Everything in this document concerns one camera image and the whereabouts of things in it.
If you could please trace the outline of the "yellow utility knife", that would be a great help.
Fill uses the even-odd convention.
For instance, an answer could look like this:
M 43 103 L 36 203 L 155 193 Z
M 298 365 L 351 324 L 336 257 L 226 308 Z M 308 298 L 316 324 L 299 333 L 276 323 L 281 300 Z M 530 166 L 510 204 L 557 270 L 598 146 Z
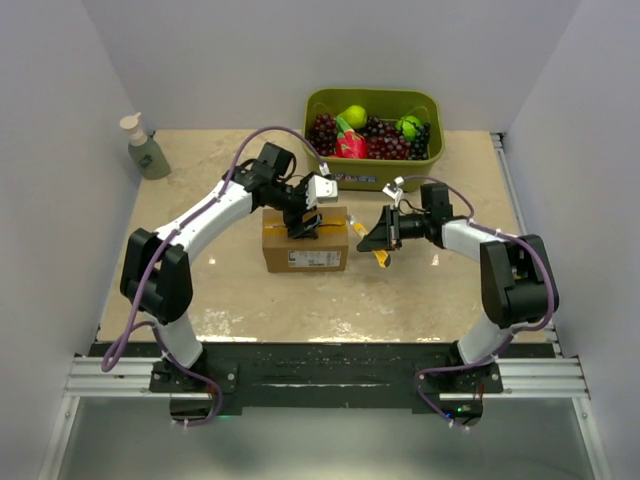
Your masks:
M 350 224 L 350 226 L 354 230 L 354 232 L 361 239 L 363 239 L 369 233 L 367 228 L 362 223 L 360 223 L 353 214 L 348 213 L 346 218 L 347 218 L 348 223 Z M 391 257 L 385 250 L 373 250 L 372 254 L 375 256 L 376 261 L 377 261 L 377 263 L 378 263 L 380 268 L 386 269 L 386 268 L 388 268 L 390 266 Z

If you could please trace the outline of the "brown cardboard express box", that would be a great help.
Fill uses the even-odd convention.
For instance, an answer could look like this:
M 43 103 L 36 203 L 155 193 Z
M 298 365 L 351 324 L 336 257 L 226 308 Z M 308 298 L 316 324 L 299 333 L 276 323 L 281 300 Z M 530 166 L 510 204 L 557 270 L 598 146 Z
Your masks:
M 316 239 L 287 236 L 283 214 L 262 213 L 262 252 L 269 273 L 342 272 L 346 269 L 349 238 L 346 207 L 322 207 Z

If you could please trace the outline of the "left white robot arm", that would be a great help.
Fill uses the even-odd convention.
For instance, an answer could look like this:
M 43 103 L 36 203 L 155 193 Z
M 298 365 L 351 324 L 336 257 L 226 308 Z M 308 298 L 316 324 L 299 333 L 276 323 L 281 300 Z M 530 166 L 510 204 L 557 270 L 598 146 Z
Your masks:
M 135 230 L 129 237 L 120 292 L 133 315 L 150 318 L 166 354 L 176 362 L 173 382 L 185 392 L 200 390 L 207 368 L 199 358 L 187 310 L 193 298 L 191 265 L 205 247 L 235 222 L 262 207 L 281 212 L 289 237 L 314 238 L 322 216 L 317 208 L 338 198 L 328 167 L 290 184 L 295 155 L 266 143 L 255 159 L 234 162 L 202 200 L 174 221 L 154 230 Z

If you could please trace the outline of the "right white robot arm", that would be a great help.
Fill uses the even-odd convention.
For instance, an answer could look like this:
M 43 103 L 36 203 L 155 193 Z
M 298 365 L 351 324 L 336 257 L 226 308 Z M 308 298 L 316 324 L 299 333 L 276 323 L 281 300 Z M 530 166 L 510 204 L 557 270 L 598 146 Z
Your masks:
M 449 195 L 458 191 L 442 182 L 420 187 L 421 206 L 403 213 L 403 179 L 384 188 L 393 199 L 377 224 L 357 245 L 360 252 L 396 251 L 405 240 L 425 239 L 434 246 L 478 263 L 482 313 L 453 348 L 445 366 L 423 375 L 445 374 L 448 386 L 469 392 L 481 380 L 479 367 L 492 363 L 521 332 L 544 328 L 559 306 L 559 293 L 546 248 L 537 235 L 514 236 L 492 230 L 467 216 L 456 215 Z

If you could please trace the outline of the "dark red grape bunch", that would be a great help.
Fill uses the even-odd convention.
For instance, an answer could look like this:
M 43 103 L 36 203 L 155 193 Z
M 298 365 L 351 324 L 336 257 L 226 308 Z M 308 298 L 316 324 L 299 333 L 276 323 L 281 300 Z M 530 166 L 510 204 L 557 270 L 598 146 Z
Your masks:
M 307 139 L 321 156 L 331 156 L 337 145 L 337 122 L 329 113 L 318 114 L 307 130 Z

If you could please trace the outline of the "pink dragon fruit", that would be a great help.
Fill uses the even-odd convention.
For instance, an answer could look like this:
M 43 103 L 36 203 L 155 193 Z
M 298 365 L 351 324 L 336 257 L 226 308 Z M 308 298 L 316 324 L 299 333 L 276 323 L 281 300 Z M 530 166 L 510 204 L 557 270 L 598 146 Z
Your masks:
M 344 159 L 364 159 L 367 155 L 367 142 L 342 117 L 336 117 L 335 156 Z

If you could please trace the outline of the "black grape bunch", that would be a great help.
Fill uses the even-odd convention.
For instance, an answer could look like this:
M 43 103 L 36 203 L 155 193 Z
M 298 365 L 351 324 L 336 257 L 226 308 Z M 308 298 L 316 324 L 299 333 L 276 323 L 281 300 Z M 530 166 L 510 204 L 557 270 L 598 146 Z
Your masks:
M 420 127 L 415 128 L 415 135 L 410 141 L 410 160 L 427 160 L 429 158 L 428 148 L 431 138 L 430 130 L 431 125 L 429 123 L 425 123 Z

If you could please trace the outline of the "green round fruit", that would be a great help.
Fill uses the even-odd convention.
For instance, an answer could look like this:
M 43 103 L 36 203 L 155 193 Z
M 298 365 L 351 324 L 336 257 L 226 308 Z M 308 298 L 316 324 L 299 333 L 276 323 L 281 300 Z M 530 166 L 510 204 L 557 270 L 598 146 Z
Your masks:
M 396 130 L 409 142 L 414 141 L 422 126 L 422 122 L 412 115 L 401 117 L 395 124 Z

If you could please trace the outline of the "green pear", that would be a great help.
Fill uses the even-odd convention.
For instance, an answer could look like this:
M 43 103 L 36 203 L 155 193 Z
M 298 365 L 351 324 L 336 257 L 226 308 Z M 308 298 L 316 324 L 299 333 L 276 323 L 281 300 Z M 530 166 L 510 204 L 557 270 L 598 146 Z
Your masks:
M 342 117 L 353 129 L 363 128 L 368 120 L 368 114 L 364 107 L 351 105 L 342 112 Z

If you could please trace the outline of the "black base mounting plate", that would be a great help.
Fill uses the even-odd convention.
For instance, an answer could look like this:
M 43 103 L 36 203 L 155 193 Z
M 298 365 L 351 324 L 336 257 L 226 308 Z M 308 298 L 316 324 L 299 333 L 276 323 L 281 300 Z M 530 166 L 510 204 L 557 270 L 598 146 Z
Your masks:
M 477 423 L 483 398 L 500 393 L 497 363 L 466 367 L 451 344 L 207 343 L 182 372 L 154 363 L 150 389 L 173 395 L 176 420 L 246 408 L 408 409 Z

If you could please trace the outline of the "grey pump soap bottle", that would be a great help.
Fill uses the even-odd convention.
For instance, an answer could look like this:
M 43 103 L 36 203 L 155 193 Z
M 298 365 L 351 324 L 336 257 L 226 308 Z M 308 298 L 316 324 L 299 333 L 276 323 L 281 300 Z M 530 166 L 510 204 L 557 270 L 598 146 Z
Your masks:
M 142 176 L 147 180 L 158 180 L 171 173 L 171 167 L 156 140 L 146 133 L 141 122 L 141 113 L 123 117 L 120 128 L 128 135 L 128 153 Z

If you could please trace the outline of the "aluminium frame rail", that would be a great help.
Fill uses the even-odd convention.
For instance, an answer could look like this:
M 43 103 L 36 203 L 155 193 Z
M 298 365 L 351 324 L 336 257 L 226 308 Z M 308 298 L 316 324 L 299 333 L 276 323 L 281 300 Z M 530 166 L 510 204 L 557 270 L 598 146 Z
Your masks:
M 73 359 L 63 389 L 63 401 L 38 477 L 56 479 L 61 470 L 80 400 L 83 398 L 168 398 L 170 400 L 205 400 L 196 392 L 160 392 L 151 386 L 153 358 L 122 359 L 110 373 L 101 371 L 97 356 Z M 484 398 L 569 399 L 573 402 L 579 432 L 596 479 L 610 479 L 612 471 L 606 458 L 597 427 L 591 418 L 589 392 L 577 358 L 501 358 L 498 372 L 491 381 L 501 383 L 502 390 L 484 393 Z

